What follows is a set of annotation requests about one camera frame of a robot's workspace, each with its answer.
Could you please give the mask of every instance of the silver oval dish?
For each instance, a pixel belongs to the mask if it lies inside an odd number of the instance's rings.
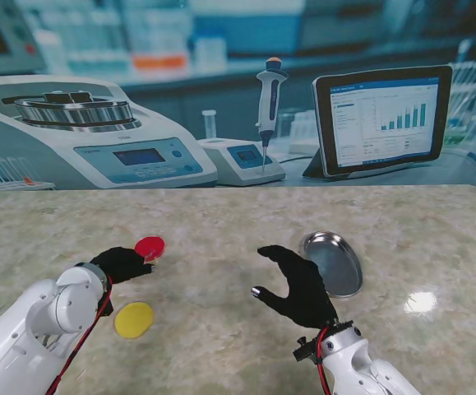
[[[303,238],[300,255],[317,266],[329,296],[346,298],[362,288],[362,268],[356,253],[343,237],[315,232]]]

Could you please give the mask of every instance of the pipette tip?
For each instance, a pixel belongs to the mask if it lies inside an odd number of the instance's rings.
[[[265,173],[265,158],[267,156],[267,147],[263,147],[263,166],[261,167],[261,173]]]

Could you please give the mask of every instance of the pipette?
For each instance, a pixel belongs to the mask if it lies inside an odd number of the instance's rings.
[[[281,60],[279,58],[267,60],[265,71],[257,75],[257,79],[261,81],[260,109],[256,126],[259,129],[261,146],[263,147],[262,173],[265,172],[267,147],[276,127],[280,85],[287,78],[289,78],[289,74],[281,69]]]

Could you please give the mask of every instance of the orange label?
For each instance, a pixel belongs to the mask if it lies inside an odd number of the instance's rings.
[[[187,57],[185,55],[174,55],[157,58],[155,56],[132,56],[133,65],[136,68],[150,70],[163,68],[183,68],[187,66]]]

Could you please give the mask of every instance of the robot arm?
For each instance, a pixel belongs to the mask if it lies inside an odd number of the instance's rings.
[[[134,250],[117,247],[66,270],[56,281],[30,286],[0,316],[0,394],[54,392],[78,351],[75,340],[82,334],[81,343],[85,340],[109,305],[111,285],[150,273],[152,267]]]
[[[392,364],[371,360],[367,353],[368,341],[352,326],[352,322],[337,324],[331,332],[334,334],[321,342],[323,367],[333,377],[331,393],[420,395]]]
[[[300,348],[294,357],[297,361],[309,358],[330,373],[332,391],[318,365],[327,395],[420,395],[392,364],[371,360],[368,342],[352,321],[339,323],[315,263],[277,245],[258,253],[278,263],[287,277],[289,296],[280,298],[260,286],[252,288],[252,295],[298,325],[321,329],[310,342],[298,339]]]

